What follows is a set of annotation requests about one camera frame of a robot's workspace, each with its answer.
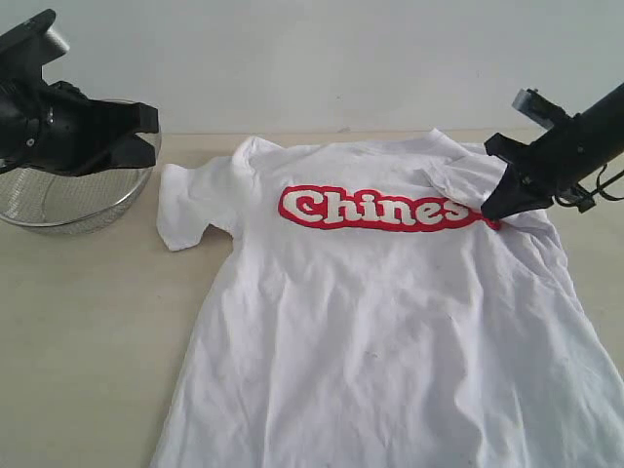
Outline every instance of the table surface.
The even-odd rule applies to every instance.
[[[490,131],[448,132],[484,141]],[[532,130],[506,135],[531,141]],[[284,145],[419,133],[268,136]],[[170,253],[155,228],[164,162],[198,167],[245,136],[168,135],[145,190],[99,232],[49,237],[0,225],[0,467],[144,467],[167,414],[227,234]],[[552,209],[587,315],[624,370],[624,206]]]

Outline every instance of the t-shirt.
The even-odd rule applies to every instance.
[[[619,467],[624,386],[543,212],[441,132],[168,165],[177,251],[231,234],[152,468]]]

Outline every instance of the white wall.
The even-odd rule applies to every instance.
[[[521,87],[575,112],[624,79],[622,0],[0,0],[0,29],[49,6],[45,77],[169,132],[526,126]]]

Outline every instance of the metal mesh basket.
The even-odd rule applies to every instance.
[[[161,136],[141,134],[160,151]],[[121,169],[65,177],[16,169],[0,175],[0,219],[46,234],[93,232],[121,216],[152,169]]]

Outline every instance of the t-shirt sleeve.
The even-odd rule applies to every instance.
[[[171,251],[197,245],[212,224],[240,234],[245,169],[231,157],[217,157],[197,169],[168,164],[160,186],[157,227]]]

